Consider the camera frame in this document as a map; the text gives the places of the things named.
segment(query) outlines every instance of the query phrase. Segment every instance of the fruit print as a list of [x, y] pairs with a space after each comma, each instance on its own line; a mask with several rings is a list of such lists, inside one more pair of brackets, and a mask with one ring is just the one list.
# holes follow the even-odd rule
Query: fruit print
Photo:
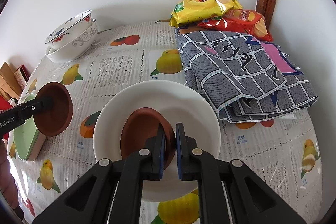
[[74, 81], [83, 80], [83, 77], [78, 72], [79, 64], [75, 64], [70, 67], [63, 75], [63, 79], [61, 80], [61, 84], [70, 85]]
[[36, 90], [36, 82], [37, 82], [37, 78], [35, 78], [35, 79], [32, 81], [32, 83], [30, 84], [29, 89], [28, 89], [28, 91], [27, 91], [26, 94], [31, 93], [31, 92], [33, 92], [34, 90]]
[[[235, 123], [236, 127], [239, 129], [249, 129], [254, 126], [257, 122], [241, 122]], [[260, 122], [264, 127], [271, 127], [274, 124], [274, 119]]]
[[84, 138], [93, 138], [93, 131], [95, 130], [95, 125], [101, 111], [97, 111], [92, 115], [86, 117], [79, 128], [79, 133]]
[[315, 150], [314, 142], [307, 139], [303, 145], [303, 156], [302, 156], [302, 171], [301, 179], [305, 173], [310, 172], [315, 165], [315, 162], [320, 158], [319, 153]]
[[134, 34], [134, 35], [130, 35], [129, 37], [121, 37], [116, 40], [113, 40], [110, 43], [110, 45], [111, 46], [119, 46], [122, 44], [135, 45], [139, 42], [139, 40], [140, 40], [140, 36], [138, 36], [137, 34]]
[[162, 56], [156, 61], [156, 69], [151, 73], [151, 76], [159, 73], [174, 74], [181, 70], [182, 61], [179, 51], [176, 49], [165, 50]]
[[36, 217], [34, 207], [33, 207], [32, 203], [30, 202], [30, 200], [28, 198], [26, 198], [26, 200], [24, 200], [23, 204], [29, 209], [31, 215], [33, 217]]
[[56, 192], [61, 193], [57, 183], [54, 180], [53, 165], [50, 160], [45, 160], [40, 170], [40, 176], [36, 183], [41, 183], [44, 189], [54, 189]]
[[199, 218], [199, 198], [189, 193], [181, 198], [160, 202], [151, 224], [192, 224]]
[[10, 155], [11, 158], [14, 157], [14, 159], [16, 159], [15, 148], [16, 148], [16, 147], [15, 147], [15, 143], [14, 143], [14, 141], [13, 141], [13, 143], [12, 143], [12, 145], [11, 145], [11, 147], [10, 147], [10, 150], [9, 150], [8, 155]]

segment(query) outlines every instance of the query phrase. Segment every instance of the white plate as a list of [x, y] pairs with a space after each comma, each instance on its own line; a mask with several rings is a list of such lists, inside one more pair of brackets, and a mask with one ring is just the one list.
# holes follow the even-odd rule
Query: white plate
[[[163, 115], [175, 131], [184, 124], [186, 136], [197, 146], [218, 158], [221, 130], [209, 103], [196, 91], [182, 84], [153, 80], [131, 85], [115, 95], [101, 111], [93, 134], [96, 160], [121, 160], [120, 136], [127, 118], [141, 107], [151, 107]], [[177, 173], [176, 154], [164, 170], [161, 181], [144, 181], [142, 198], [160, 202], [179, 198], [197, 188], [196, 181], [181, 181]]]

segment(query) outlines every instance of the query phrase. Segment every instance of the pink patch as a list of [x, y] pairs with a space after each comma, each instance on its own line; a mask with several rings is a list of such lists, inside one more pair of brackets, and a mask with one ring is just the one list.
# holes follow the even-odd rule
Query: pink patch
[[211, 52], [212, 54], [217, 54], [217, 52], [214, 50], [214, 49], [212, 49], [212, 48], [209, 48], [209, 47], [204, 47], [208, 52]]
[[296, 73], [297, 71], [287, 63], [287, 61], [280, 55], [278, 48], [274, 44], [261, 43], [269, 58], [277, 66], [282, 73]]
[[251, 39], [251, 41], [257, 41], [257, 42], [259, 42], [259, 40], [256, 39], [255, 37], [253, 37], [253, 38]]

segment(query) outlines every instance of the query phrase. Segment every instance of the screw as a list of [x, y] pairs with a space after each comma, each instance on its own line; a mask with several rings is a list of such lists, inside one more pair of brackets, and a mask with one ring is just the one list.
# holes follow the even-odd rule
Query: screw
[[110, 163], [110, 161], [108, 159], [101, 159], [99, 161], [99, 165], [104, 167], [104, 166], [108, 166], [108, 164]]
[[235, 159], [235, 160], [232, 161], [232, 165], [234, 167], [242, 167], [243, 166], [243, 162], [241, 160]]
[[194, 148], [192, 150], [193, 154], [196, 155], [196, 156], [199, 156], [199, 155], [202, 155], [203, 153], [203, 150], [202, 149], [199, 149], [199, 148]]
[[140, 154], [141, 156], [147, 156], [147, 155], [149, 154], [149, 150], [146, 149], [146, 148], [141, 149], [141, 150], [139, 151], [139, 154]]

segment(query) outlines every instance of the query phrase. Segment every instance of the red chip bag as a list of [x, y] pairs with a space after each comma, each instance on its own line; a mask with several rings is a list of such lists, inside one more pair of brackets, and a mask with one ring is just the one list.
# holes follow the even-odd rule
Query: red chip bag
[[266, 29], [264, 16], [253, 10], [232, 9], [220, 17], [204, 19], [197, 26], [217, 31], [248, 33], [262, 41], [273, 41]]

